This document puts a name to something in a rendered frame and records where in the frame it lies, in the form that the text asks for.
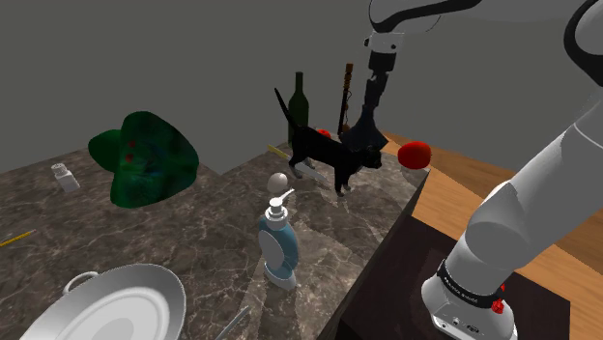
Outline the tall brown wooden stick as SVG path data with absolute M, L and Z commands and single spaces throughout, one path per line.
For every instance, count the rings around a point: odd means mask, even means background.
M 339 120 L 338 120 L 338 126 L 337 126 L 337 134 L 341 134 L 344 131 L 344 126 L 346 125 L 348 100 L 350 97 L 350 83 L 351 83 L 351 79 L 352 79 L 353 68 L 354 68 L 354 65 L 352 63 L 347 63 L 345 66 L 342 99 L 341 99 L 340 114 L 339 114 Z

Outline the dark blue flared vase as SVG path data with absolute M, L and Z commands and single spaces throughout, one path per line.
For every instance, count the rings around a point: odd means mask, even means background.
M 340 141 L 352 151 L 372 147 L 381 151 L 388 143 L 385 136 L 377 129 L 374 121 L 374 108 L 364 105 L 357 123 L 339 135 Z

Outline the dark green glass bottle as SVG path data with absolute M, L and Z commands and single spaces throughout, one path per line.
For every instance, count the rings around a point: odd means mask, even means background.
M 289 99 L 288 109 L 298 126 L 308 125 L 309 102 L 303 92 L 303 72 L 296 72 L 295 91 Z

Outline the black cat figure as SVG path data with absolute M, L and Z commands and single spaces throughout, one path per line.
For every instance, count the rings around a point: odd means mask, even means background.
M 302 177 L 296 168 L 298 163 L 306 162 L 308 158 L 323 162 L 334 169 L 334 189 L 339 197 L 343 197 L 344 193 L 341 188 L 351 189 L 349 179 L 361 167 L 379 169 L 382 166 L 381 151 L 373 146 L 352 151 L 344 144 L 327 138 L 311 127 L 298 125 L 289 113 L 278 90 L 274 89 L 274 91 L 289 127 L 293 129 L 293 155 L 289 160 L 289 167 L 297 178 Z

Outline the grey egg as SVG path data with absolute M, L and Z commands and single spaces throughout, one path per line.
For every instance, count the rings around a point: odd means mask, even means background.
M 283 192 L 288 188 L 288 178 L 283 173 L 274 173 L 269 177 L 267 190 L 270 193 L 276 194 Z

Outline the blue and white soap dispenser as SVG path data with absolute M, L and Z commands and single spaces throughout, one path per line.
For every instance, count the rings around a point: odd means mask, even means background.
M 299 246 L 289 221 L 284 199 L 294 192 L 291 188 L 273 197 L 259 220 L 258 241 L 262 251 L 264 273 L 277 287 L 292 290 L 297 286 L 294 270 L 299 262 Z

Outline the dark robot stand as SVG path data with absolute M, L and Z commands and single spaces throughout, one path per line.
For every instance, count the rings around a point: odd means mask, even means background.
M 317 340 L 453 340 L 430 321 L 420 293 L 456 240 L 401 215 Z M 570 302 L 519 273 L 505 281 L 519 340 L 570 340 Z

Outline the green leaf-shaped blob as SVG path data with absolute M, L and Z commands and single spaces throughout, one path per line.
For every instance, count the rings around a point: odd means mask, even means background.
M 153 205 L 187 189 L 199 166 L 183 134 L 149 111 L 128 114 L 119 129 L 93 137 L 88 151 L 113 174 L 110 200 L 125 209 Z

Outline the silver cutlery piece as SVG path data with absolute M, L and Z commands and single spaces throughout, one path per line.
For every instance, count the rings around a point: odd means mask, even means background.
M 229 323 L 228 325 L 220 332 L 220 334 L 215 338 L 215 340 L 223 340 L 225 336 L 238 324 L 238 322 L 244 318 L 251 307 L 249 305 L 245 306 Z

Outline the clear salt shaker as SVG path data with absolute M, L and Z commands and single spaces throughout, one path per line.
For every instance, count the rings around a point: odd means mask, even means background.
M 51 170 L 55 179 L 65 192 L 73 192 L 80 188 L 77 179 L 64 163 L 53 164 Z

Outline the yellow pencil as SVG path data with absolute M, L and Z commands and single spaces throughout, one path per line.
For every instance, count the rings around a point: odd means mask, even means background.
M 22 240 L 22 239 L 24 239 L 26 237 L 29 237 L 29 236 L 35 234 L 36 232 L 37 232 L 37 230 L 34 229 L 34 230 L 28 231 L 26 233 L 20 234 L 18 236 L 15 236 L 15 237 L 13 237 L 11 239 L 8 239 L 6 241 L 2 241 L 2 242 L 0 242 L 0 247 L 4 247 L 4 246 L 9 245 L 9 244 L 11 244 L 11 243 L 13 243 L 15 241 Z

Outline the yellow-handled knife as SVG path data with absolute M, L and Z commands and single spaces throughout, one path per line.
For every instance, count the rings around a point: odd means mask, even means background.
M 287 160 L 291 159 L 290 156 L 288 156 L 287 154 L 285 154 L 284 152 L 280 151 L 278 148 L 276 148 L 276 147 L 274 147 L 272 145 L 268 145 L 268 150 L 270 152 L 272 152 L 272 153 L 274 153 L 274 154 L 282 157 L 282 158 L 287 159 Z M 307 176 L 309 176 L 309 177 L 311 177 L 311 178 L 313 178 L 313 179 L 315 179 L 315 180 L 317 180 L 319 182 L 322 182 L 322 183 L 325 183 L 325 184 L 329 183 L 329 180 L 325 176 L 323 176 L 322 174 L 320 174 L 318 171 L 316 171 L 316 170 L 308 167 L 306 164 L 304 164 L 302 162 L 298 163 L 295 166 L 295 168 L 298 171 L 304 173 L 305 175 L 307 175 Z

